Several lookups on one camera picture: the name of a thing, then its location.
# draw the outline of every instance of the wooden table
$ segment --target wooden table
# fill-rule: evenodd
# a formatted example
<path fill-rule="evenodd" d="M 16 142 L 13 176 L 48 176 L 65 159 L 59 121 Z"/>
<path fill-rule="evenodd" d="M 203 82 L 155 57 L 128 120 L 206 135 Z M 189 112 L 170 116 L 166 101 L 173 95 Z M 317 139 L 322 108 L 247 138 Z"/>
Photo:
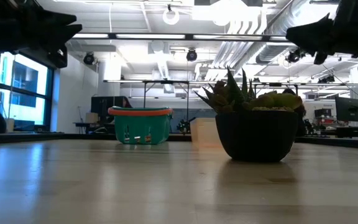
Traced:
<path fill-rule="evenodd" d="M 0 223 L 358 223 L 358 149 L 250 164 L 190 142 L 0 144 Z"/>

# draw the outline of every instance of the glass window frame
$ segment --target glass window frame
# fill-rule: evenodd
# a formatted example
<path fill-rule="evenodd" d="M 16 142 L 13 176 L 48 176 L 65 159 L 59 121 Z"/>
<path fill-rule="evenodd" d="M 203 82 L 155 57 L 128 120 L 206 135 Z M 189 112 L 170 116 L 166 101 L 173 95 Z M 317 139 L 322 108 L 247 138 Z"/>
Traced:
<path fill-rule="evenodd" d="M 36 93 L 33 91 L 16 88 L 16 87 L 13 87 L 10 85 L 5 85 L 3 83 L 0 83 L 0 89 L 1 90 L 9 90 L 9 91 L 12 90 L 13 93 L 19 93 L 22 95 L 34 96 L 37 98 L 44 99 L 44 102 L 45 102 L 44 103 L 44 125 L 47 127 L 47 130 L 50 130 L 50 118 L 51 118 L 51 112 L 52 112 L 53 76 L 55 75 L 55 69 L 40 62 L 39 60 L 36 60 L 33 57 L 29 57 L 26 54 L 20 53 L 19 55 L 20 55 L 19 57 L 25 57 L 25 58 L 32 60 L 32 61 L 42 65 L 43 67 L 47 68 L 47 76 L 46 76 L 46 80 L 44 80 L 45 87 L 44 87 L 44 90 L 41 90 L 41 92 L 45 92 L 45 94 L 43 95 L 43 94 L 39 94 L 39 93 Z"/>

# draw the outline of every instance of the plastic basket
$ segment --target plastic basket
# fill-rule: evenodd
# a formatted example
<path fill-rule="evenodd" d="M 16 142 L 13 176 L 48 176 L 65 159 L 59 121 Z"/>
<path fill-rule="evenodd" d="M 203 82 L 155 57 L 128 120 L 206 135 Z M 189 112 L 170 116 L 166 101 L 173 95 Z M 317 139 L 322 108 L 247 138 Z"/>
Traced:
<path fill-rule="evenodd" d="M 171 108 L 109 109 L 115 116 L 117 140 L 123 144 L 160 144 L 169 137 Z"/>

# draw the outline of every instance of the light fixture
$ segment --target light fixture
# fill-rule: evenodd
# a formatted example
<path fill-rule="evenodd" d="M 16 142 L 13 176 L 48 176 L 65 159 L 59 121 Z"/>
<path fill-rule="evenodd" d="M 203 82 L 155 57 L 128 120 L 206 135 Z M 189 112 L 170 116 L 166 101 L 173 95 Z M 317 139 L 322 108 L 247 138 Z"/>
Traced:
<path fill-rule="evenodd" d="M 141 80 L 103 80 L 108 83 L 143 83 Z"/>
<path fill-rule="evenodd" d="M 155 99 L 155 100 L 187 100 L 187 97 L 161 97 L 161 96 L 130 96 L 129 99 Z M 189 97 L 189 100 L 200 100 L 198 97 Z"/>
<path fill-rule="evenodd" d="M 83 61 L 84 61 L 85 65 L 94 65 L 96 63 L 94 53 L 93 52 L 87 52 Z"/>
<path fill-rule="evenodd" d="M 169 12 L 173 12 L 174 15 L 171 19 L 168 18 L 168 13 Z M 162 14 L 162 19 L 163 21 L 168 24 L 168 25 L 175 25 L 179 22 L 179 12 L 176 10 L 176 9 L 171 9 L 171 10 L 168 10 L 166 9 L 164 11 L 164 13 Z"/>
<path fill-rule="evenodd" d="M 196 40 L 224 40 L 224 41 L 233 41 L 233 40 L 246 40 L 246 41 L 260 41 L 262 36 L 259 35 L 194 35 L 193 37 Z"/>
<path fill-rule="evenodd" d="M 333 75 L 329 75 L 328 77 L 320 78 L 317 83 L 333 83 L 335 82 L 335 78 Z"/>
<path fill-rule="evenodd" d="M 264 2 L 263 3 L 263 5 L 262 5 L 262 7 L 264 8 L 264 9 L 268 9 L 268 8 L 271 8 L 271 7 L 276 7 L 277 6 L 277 2 L 275 2 L 275 1 L 267 1 L 267 2 Z"/>
<path fill-rule="evenodd" d="M 75 34 L 73 38 L 77 39 L 107 39 L 108 34 Z"/>
<path fill-rule="evenodd" d="M 189 49 L 189 52 L 187 53 L 186 59 L 189 62 L 194 62 L 195 60 L 197 60 L 196 50 L 195 49 Z"/>
<path fill-rule="evenodd" d="M 117 39 L 184 39 L 184 34 L 116 34 Z"/>
<path fill-rule="evenodd" d="M 55 2 L 78 2 L 85 4 L 146 4 L 146 5 L 158 5 L 158 6 L 166 6 L 167 4 L 181 6 L 183 3 L 181 1 L 126 1 L 126 0 L 53 0 Z"/>
<path fill-rule="evenodd" d="M 260 12 L 260 7 L 248 7 L 241 0 L 220 0 L 210 6 L 193 6 L 193 20 L 212 21 L 217 26 L 225 26 L 230 21 L 251 21 Z"/>
<path fill-rule="evenodd" d="M 285 38 L 285 36 L 279 36 L 279 35 L 270 36 L 269 41 L 271 41 L 271 42 L 288 42 L 288 40 L 287 40 L 287 38 Z"/>

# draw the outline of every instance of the ceiling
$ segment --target ceiling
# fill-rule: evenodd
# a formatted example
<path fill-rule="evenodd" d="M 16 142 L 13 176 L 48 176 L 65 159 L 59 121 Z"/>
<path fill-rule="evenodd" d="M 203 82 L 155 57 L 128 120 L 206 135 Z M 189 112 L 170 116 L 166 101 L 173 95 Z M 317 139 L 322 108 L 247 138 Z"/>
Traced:
<path fill-rule="evenodd" d="M 83 25 L 83 31 L 87 33 L 97 32 L 152 32 L 152 33 L 193 33 L 193 34 L 226 34 L 230 32 L 230 24 L 226 26 L 217 26 L 213 21 L 200 21 L 194 20 L 192 17 L 192 10 L 195 9 L 194 0 L 182 1 L 181 6 L 172 6 L 173 9 L 179 11 L 179 21 L 175 25 L 168 25 L 163 21 L 163 12 L 166 6 L 154 6 L 149 4 L 85 4 L 83 2 L 56 2 L 54 0 L 38 0 L 39 4 L 46 10 L 55 12 L 62 12 L 67 14 L 74 14 L 77 16 L 77 22 Z M 276 5 L 270 4 L 272 1 L 265 2 L 268 7 L 264 7 L 266 13 L 266 22 L 269 23 L 275 16 L 287 5 L 289 0 L 276 0 Z M 297 15 L 302 17 L 305 23 L 317 21 L 327 12 L 335 12 L 335 5 L 314 5 L 305 4 Z M 267 30 L 262 30 L 264 34 L 280 34 L 277 32 L 277 23 L 280 20 L 272 23 L 272 26 Z M 259 20 L 259 26 L 262 27 L 262 20 Z M 104 60 L 110 55 L 110 46 L 116 47 L 116 52 L 122 57 L 122 74 L 126 79 L 136 79 L 139 75 L 152 74 L 153 71 L 158 71 L 160 63 L 148 53 L 149 43 L 151 40 L 71 40 L 68 43 L 68 48 L 71 54 L 79 57 L 84 56 L 86 53 L 84 49 L 90 47 L 99 47 L 95 52 L 95 56 L 99 60 Z M 223 42 L 202 42 L 202 41 L 166 41 L 168 44 L 168 56 L 166 58 L 166 66 L 172 71 L 191 71 L 196 72 L 196 67 L 201 64 L 211 64 L 216 58 L 219 51 L 223 50 Z M 247 57 L 254 45 L 250 45 L 249 51 L 240 55 L 241 58 Z M 227 58 L 233 57 L 236 48 L 240 44 L 234 45 L 231 49 L 232 52 L 227 54 Z M 194 48 L 198 54 L 198 60 L 195 62 L 187 62 L 186 54 L 188 49 Z M 330 72 L 335 72 L 337 76 L 341 77 L 343 82 L 349 81 L 349 68 L 357 65 L 358 59 L 350 58 L 349 55 L 335 55 L 329 57 L 324 65 L 313 65 L 313 58 L 306 57 L 296 64 L 291 64 L 284 61 L 287 50 L 277 54 L 271 62 L 263 65 L 247 65 L 247 62 L 241 63 L 241 66 L 252 77 L 257 77 L 262 82 L 317 82 L 318 77 L 329 75 Z"/>

